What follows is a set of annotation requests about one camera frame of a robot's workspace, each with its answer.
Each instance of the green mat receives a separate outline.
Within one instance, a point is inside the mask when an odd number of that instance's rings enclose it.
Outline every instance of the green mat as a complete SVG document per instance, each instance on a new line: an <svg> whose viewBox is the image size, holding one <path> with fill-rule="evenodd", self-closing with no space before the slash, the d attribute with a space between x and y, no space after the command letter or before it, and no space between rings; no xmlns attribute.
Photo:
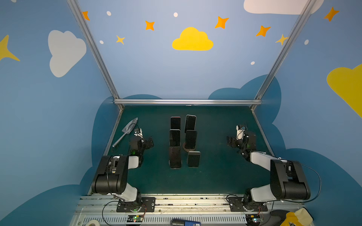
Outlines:
<svg viewBox="0 0 362 226"><path fill-rule="evenodd" d="M196 150L201 152L200 166L187 166L187 153L181 147L181 169L168 163L170 117L181 117L181 143L185 140L186 115L196 115ZM140 168L128 171L128 183L141 193L244 193L250 187L270 183L269 171L247 162L237 148L226 145L226 136L236 136L236 125L245 124L257 136L257 150L269 153L249 107L223 106L126 106L113 142L123 127L138 117L143 137L152 136L155 146L145 151ZM129 137L109 155L127 155Z"/></svg>

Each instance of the yellow cloth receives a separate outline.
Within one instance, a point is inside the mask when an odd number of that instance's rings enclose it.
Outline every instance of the yellow cloth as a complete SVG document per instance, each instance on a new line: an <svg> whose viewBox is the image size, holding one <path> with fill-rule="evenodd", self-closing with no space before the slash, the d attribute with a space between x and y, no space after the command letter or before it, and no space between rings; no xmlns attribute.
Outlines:
<svg viewBox="0 0 362 226"><path fill-rule="evenodd" d="M308 226L312 223L313 218L305 208L301 208L286 215L285 221L280 226Z"/></svg>

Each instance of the black smartphone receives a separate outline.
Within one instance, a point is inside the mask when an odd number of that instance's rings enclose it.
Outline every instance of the black smartphone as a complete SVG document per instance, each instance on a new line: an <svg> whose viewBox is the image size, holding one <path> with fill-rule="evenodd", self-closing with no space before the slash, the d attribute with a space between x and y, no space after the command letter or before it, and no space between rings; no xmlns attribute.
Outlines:
<svg viewBox="0 0 362 226"><path fill-rule="evenodd" d="M185 148L186 149L195 149L196 137L197 137L196 130L187 130L186 131L186 138L185 138Z"/></svg>
<svg viewBox="0 0 362 226"><path fill-rule="evenodd" d="M171 129L181 130L181 117L171 117Z"/></svg>
<svg viewBox="0 0 362 226"><path fill-rule="evenodd" d="M200 152L191 151L187 155L187 166L189 167L198 167L200 164Z"/></svg>
<svg viewBox="0 0 362 226"><path fill-rule="evenodd" d="M180 147L169 147L168 148L169 155L169 164L171 169L178 169L182 166L181 161L181 148Z"/></svg>
<svg viewBox="0 0 362 226"><path fill-rule="evenodd" d="M180 135L179 129L170 130L170 147L180 147Z"/></svg>
<svg viewBox="0 0 362 226"><path fill-rule="evenodd" d="M196 124L196 116L187 115L185 121L185 133L187 130L195 130L195 124Z"/></svg>

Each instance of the white cloud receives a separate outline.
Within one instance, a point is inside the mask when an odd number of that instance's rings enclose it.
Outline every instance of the white cloud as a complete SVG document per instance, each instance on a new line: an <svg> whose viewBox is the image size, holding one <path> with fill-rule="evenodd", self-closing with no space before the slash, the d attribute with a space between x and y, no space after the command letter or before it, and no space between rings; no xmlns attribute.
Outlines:
<svg viewBox="0 0 362 226"><path fill-rule="evenodd" d="M48 45L53 56L50 59L50 70L58 78L64 76L87 51L85 42L70 31L51 31Z"/></svg>
<svg viewBox="0 0 362 226"><path fill-rule="evenodd" d="M274 13L299 15L308 0L245 0L244 9L249 13ZM317 0L312 8L316 12L324 0Z"/></svg>

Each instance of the blue wall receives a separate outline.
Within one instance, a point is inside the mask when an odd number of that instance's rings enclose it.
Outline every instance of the blue wall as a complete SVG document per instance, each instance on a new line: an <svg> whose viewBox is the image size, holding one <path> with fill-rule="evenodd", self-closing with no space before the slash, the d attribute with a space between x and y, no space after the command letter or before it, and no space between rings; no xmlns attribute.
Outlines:
<svg viewBox="0 0 362 226"><path fill-rule="evenodd" d="M339 13L331 21L324 19L332 7ZM357 0L324 1L255 111L276 156L319 172L321 194L306 204L315 225L340 225L336 216L346 209L356 214L344 224L360 225L362 220L362 118L327 83L332 70L362 64L361 8ZM318 178L313 171L305 172L314 196Z"/></svg>
<svg viewBox="0 0 362 226"><path fill-rule="evenodd" d="M235 90L269 72L282 48L276 41L282 34L288 37L298 18L249 13L240 0L79 0L79 4L88 12L86 22L121 98L254 99L251 94L259 90L258 82L245 95ZM215 28L218 17L229 18L225 29ZM155 22L154 31L146 30L145 21ZM261 26L271 27L265 37L256 36ZM187 27L204 31L214 43L212 49L174 49L173 41ZM124 44L116 42L117 36L125 38Z"/></svg>
<svg viewBox="0 0 362 226"><path fill-rule="evenodd" d="M0 225L68 225L119 110L89 49L63 77L50 70L52 30L84 40L66 0L1 1L0 21L20 60L0 49Z"/></svg>

